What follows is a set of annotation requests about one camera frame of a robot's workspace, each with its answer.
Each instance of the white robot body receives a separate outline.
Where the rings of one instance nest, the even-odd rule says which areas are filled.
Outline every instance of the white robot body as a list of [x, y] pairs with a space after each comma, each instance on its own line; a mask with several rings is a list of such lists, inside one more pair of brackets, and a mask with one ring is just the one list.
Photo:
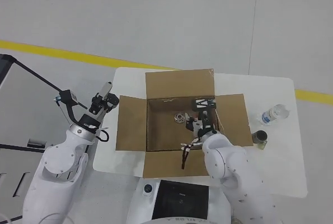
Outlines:
[[[82, 146], [93, 144], [93, 138], [84, 139], [74, 130], [84, 131], [72, 125], [65, 142], [48, 147], [43, 153], [24, 201], [23, 224], [62, 223], [71, 209], [88, 163], [88, 154], [82, 152]], [[71, 171], [75, 172], [71, 179], [57, 177]]]

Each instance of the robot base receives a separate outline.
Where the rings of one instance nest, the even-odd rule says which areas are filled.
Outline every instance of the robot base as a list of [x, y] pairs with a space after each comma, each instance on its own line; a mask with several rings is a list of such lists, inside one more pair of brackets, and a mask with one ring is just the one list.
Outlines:
[[165, 217], [231, 223], [231, 206], [220, 188], [140, 178], [126, 224]]

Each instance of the label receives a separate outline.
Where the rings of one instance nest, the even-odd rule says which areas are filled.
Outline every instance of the label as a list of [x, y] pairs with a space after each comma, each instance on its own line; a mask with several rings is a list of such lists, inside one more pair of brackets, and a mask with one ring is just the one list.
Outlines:
[[271, 110], [268, 110], [262, 114], [262, 121], [265, 124], [270, 123], [272, 120], [275, 120], [276, 118], [271, 115]]

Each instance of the black cable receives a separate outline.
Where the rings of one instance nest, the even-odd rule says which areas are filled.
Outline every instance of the black cable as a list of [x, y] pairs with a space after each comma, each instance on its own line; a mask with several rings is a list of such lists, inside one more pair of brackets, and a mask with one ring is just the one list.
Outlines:
[[78, 105], [83, 107], [84, 109], [88, 110], [88, 108], [86, 106], [84, 106], [81, 102], [78, 102]]
[[106, 139], [101, 139], [99, 136], [95, 136], [97, 139], [99, 139], [99, 141], [101, 142], [107, 142], [109, 141], [109, 134], [108, 132], [106, 132], [105, 130], [100, 130], [100, 132], [103, 132], [106, 135]]
[[[58, 92], [61, 92], [62, 90], [58, 87], [56, 87], [55, 85], [53, 85], [51, 82], [49, 82], [48, 80], [46, 80], [45, 78], [43, 78], [42, 76], [40, 76], [39, 74], [37, 74], [36, 72], [34, 72], [32, 69], [30, 69], [29, 67], [25, 66], [24, 64], [22, 64], [19, 61], [15, 61], [16, 64], [18, 64], [20, 67], [22, 67], [23, 69], [27, 70], [28, 72], [30, 72], [31, 74], [33, 74], [35, 77], [39, 78], [40, 80], [42, 80], [43, 82], [45, 82], [48, 86], [52, 87], [53, 89], [57, 90]], [[88, 108], [86, 106], [84, 106], [81, 102], [78, 102], [78, 105], [83, 107], [84, 109], [88, 110]]]
[[188, 148], [189, 146], [185, 146], [184, 147], [184, 150], [182, 151], [182, 164], [181, 164], [181, 168], [184, 170], [185, 169], [185, 163], [186, 163], [186, 159], [187, 159], [187, 156], [189, 155], [189, 152], [186, 151], [186, 149]]

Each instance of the cable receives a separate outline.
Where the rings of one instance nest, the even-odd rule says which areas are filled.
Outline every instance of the cable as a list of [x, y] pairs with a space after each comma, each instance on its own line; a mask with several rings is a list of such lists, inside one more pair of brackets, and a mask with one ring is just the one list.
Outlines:
[[[52, 215], [54, 215], [54, 214], [61, 214], [61, 213], [56, 212], [56, 213], [49, 214], [49, 215], [47, 215], [46, 217], [42, 218], [41, 221], [39, 221], [38, 224], [41, 224], [43, 220], [45, 220], [46, 218], [48, 218], [49, 216], [52, 216]], [[68, 220], [70, 220], [70, 222], [71, 222], [72, 224], [74, 224], [74, 221], [73, 221], [73, 220], [72, 220], [67, 214], [65, 214], [65, 218], [67, 218]]]
[[101, 139], [99, 136], [95, 136], [97, 139], [99, 139], [99, 141], [101, 142], [107, 142], [109, 141], [109, 134], [108, 132], [106, 132], [106, 130], [100, 130], [100, 132], [103, 132], [106, 135], [106, 139]]
[[12, 221], [7, 216], [5, 216], [4, 214], [0, 213], [0, 217], [4, 218], [4, 220], [6, 220], [8, 222], [8, 224], [12, 224]]
[[218, 116], [217, 110], [215, 110], [215, 111], [216, 111], [217, 120], [218, 120], [218, 122], [219, 122], [220, 125], [221, 125], [222, 131], [223, 131], [223, 134], [225, 134], [225, 132], [224, 132], [224, 128], [223, 128], [223, 125], [222, 125], [222, 123], [221, 123], [220, 117]]
[[62, 109], [62, 107], [61, 107], [61, 106], [59, 106], [59, 108], [60, 108], [60, 110], [62, 111], [62, 113], [63, 113], [63, 115], [64, 115], [65, 119], [66, 119], [66, 120], [67, 120], [67, 122], [68, 122], [68, 124], [69, 124], [69, 125], [72, 125], [72, 124], [69, 122], [69, 120], [68, 120], [67, 116], [65, 115], [65, 113], [64, 113], [64, 111], [63, 111], [63, 109]]

